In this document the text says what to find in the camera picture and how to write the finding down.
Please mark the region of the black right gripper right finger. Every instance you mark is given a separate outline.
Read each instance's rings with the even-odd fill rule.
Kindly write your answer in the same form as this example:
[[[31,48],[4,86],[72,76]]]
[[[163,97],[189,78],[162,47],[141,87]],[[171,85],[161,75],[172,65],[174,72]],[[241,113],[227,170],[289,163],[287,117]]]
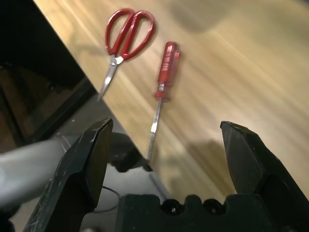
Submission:
[[[280,232],[309,230],[309,201],[282,162],[248,128],[221,122],[230,177],[238,194],[261,197]]]

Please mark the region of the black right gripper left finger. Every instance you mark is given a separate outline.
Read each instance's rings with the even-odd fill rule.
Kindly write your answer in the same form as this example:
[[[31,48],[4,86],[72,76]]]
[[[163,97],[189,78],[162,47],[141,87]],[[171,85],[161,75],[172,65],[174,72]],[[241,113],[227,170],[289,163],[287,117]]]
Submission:
[[[24,230],[78,232],[86,214],[98,205],[107,164],[113,121],[92,124],[61,158]]]

